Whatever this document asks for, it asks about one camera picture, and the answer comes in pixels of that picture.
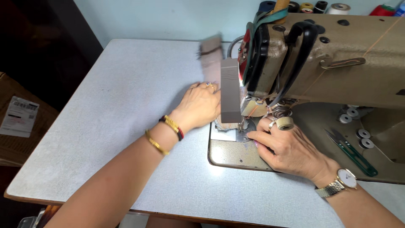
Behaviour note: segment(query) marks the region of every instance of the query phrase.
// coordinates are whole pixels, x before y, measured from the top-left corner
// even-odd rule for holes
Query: wristwatch
[[[329,197],[346,189],[346,187],[356,189],[356,177],[348,169],[339,169],[335,181],[321,189],[315,187],[315,191],[320,197]]]

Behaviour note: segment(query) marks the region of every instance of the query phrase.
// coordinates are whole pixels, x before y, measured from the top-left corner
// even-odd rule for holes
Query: wall
[[[223,34],[232,41],[245,34],[261,0],[74,0],[100,44],[111,39],[199,40]],[[350,14],[368,15],[384,2],[402,0],[338,0],[351,6]]]

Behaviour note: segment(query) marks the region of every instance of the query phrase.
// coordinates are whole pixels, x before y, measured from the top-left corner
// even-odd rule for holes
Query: hand
[[[212,122],[221,113],[221,91],[216,91],[217,88],[215,83],[207,86],[207,82],[197,82],[186,91],[179,106],[169,115],[183,133]]]
[[[247,136],[255,140],[260,157],[272,169],[308,178],[318,187],[333,182],[340,168],[336,161],[319,152],[297,126],[289,131],[280,131],[274,124],[270,135],[270,123],[269,118],[261,119],[257,131],[251,131]]]

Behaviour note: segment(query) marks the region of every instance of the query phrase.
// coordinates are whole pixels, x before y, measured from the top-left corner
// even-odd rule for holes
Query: cardboard box
[[[59,115],[54,108],[0,72],[0,124],[13,96],[35,102],[39,108],[29,138],[0,134],[0,166],[22,166]]]

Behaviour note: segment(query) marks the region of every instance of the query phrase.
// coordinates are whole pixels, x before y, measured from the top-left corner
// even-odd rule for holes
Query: industrial sewing machine
[[[222,96],[222,123],[241,121],[229,131],[211,124],[210,163],[272,171],[246,137],[272,113],[280,130],[296,123],[358,179],[404,184],[405,19],[398,19],[290,13],[285,22],[261,24],[251,36],[248,26],[240,48],[234,48],[238,59],[228,59],[239,66],[240,86],[223,76],[221,81],[222,93],[232,94]],[[339,121],[346,104],[358,112],[349,123]],[[248,122],[244,128],[242,120]],[[330,128],[352,142],[378,175],[365,175],[325,134]],[[359,145],[359,129],[370,132],[376,147]]]

